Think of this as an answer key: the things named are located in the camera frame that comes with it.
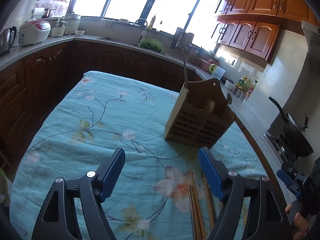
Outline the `person right hand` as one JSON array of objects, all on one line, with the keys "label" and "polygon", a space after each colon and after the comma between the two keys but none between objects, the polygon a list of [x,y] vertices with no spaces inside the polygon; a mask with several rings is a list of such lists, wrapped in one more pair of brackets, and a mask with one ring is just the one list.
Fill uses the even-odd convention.
[{"label": "person right hand", "polygon": [[298,212],[294,217],[294,225],[296,227],[296,232],[293,234],[293,239],[302,240],[308,231],[309,223]]}]

